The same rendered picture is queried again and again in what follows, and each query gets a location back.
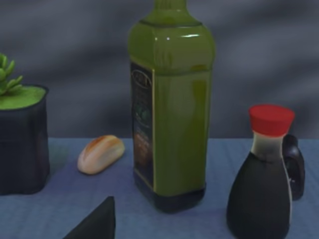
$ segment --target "potted plant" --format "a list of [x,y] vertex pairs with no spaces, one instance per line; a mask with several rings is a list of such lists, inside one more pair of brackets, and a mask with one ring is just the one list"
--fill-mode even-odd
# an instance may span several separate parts
[[49,175],[46,95],[39,85],[8,80],[14,61],[0,53],[0,195],[40,191]]

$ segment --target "green moss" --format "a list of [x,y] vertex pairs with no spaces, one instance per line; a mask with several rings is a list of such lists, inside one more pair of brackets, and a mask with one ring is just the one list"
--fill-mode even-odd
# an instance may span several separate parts
[[19,109],[41,101],[45,89],[35,86],[24,86],[18,91],[0,96],[0,110]]

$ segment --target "gray background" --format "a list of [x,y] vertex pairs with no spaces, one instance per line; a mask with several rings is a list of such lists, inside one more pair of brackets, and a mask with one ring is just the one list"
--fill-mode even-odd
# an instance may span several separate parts
[[[247,109],[297,113],[319,137],[319,0],[189,0],[217,44],[211,136],[250,137]],[[50,136],[131,136],[129,28],[152,0],[0,0],[0,52],[26,83],[50,88]]]

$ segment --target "plant pot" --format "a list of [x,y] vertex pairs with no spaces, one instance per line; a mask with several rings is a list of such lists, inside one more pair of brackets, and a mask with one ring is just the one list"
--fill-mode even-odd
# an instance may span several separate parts
[[50,173],[46,95],[34,105],[0,110],[0,195],[40,191]]

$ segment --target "green glass bottle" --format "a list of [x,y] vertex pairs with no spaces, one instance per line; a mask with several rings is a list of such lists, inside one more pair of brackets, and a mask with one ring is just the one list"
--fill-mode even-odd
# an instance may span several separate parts
[[129,33],[134,179],[164,212],[204,196],[215,44],[186,0],[155,0]]

